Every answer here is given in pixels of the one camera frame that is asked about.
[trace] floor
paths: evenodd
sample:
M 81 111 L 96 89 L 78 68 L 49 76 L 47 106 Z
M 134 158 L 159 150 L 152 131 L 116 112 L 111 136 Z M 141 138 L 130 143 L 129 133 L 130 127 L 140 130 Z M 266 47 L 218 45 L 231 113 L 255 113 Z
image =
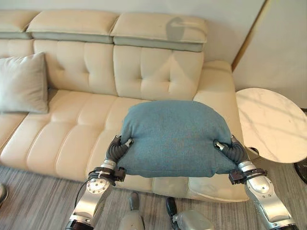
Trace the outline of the floor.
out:
M 277 195 L 296 219 L 300 230 L 307 230 L 307 185 L 295 173 L 292 164 L 264 161 Z M 64 229 L 73 210 L 80 183 L 19 171 L 0 166 L 0 183 L 10 189 L 0 208 L 0 230 Z M 117 230 L 128 210 L 130 191 L 114 189 L 96 230 Z M 140 193 L 141 214 L 146 230 L 171 230 L 165 209 L 165 197 Z M 208 203 L 177 199 L 179 211 L 194 209 L 210 219 L 216 230 L 265 230 L 253 204 Z

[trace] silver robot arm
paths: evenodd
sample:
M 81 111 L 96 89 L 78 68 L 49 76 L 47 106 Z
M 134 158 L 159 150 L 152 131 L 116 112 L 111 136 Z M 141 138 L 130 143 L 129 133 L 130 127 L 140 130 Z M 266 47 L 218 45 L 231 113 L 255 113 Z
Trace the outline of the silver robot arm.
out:
M 104 209 L 105 201 L 110 195 L 115 181 L 124 181 L 125 170 L 117 169 L 117 162 L 133 143 L 129 139 L 121 145 L 120 137 L 115 136 L 107 152 L 104 163 L 89 173 L 86 190 L 81 199 L 75 204 L 66 230 L 93 230 Z
M 289 211 L 278 198 L 266 171 L 257 169 L 249 161 L 241 143 L 232 136 L 231 145 L 214 141 L 215 147 L 238 166 L 239 171 L 229 174 L 232 184 L 245 184 L 246 194 L 253 200 L 258 214 L 267 230 L 298 230 Z

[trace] wall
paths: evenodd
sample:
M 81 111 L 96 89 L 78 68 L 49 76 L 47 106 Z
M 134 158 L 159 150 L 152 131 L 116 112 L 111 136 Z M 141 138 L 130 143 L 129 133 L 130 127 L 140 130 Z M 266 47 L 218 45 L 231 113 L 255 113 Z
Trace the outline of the wall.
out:
M 237 90 L 270 89 L 307 108 L 306 0 L 271 0 L 234 78 Z
M 94 9 L 195 15 L 208 22 L 206 60 L 232 62 L 263 0 L 0 0 L 0 9 Z

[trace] cream leather sofa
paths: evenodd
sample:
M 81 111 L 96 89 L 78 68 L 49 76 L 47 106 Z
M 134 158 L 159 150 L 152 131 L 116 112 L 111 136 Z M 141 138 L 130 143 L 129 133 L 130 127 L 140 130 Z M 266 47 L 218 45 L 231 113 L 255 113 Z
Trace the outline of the cream leather sofa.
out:
M 50 110 L 1 113 L 0 163 L 84 181 L 120 133 L 128 109 L 149 100 L 207 104 L 243 141 L 230 65 L 204 62 L 206 36 L 204 20 L 189 16 L 1 11 L 0 57 L 45 53 Z M 248 199 L 228 175 L 127 175 L 118 187 L 217 202 Z

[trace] blue pillow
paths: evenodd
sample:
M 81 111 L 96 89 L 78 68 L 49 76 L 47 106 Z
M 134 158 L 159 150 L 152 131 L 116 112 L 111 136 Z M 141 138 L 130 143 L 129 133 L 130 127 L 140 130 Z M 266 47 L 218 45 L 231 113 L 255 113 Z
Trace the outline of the blue pillow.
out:
M 122 143 L 134 144 L 118 165 L 143 177 L 212 177 L 236 165 L 213 141 L 231 143 L 225 120 L 194 101 L 155 101 L 130 108 L 122 127 Z

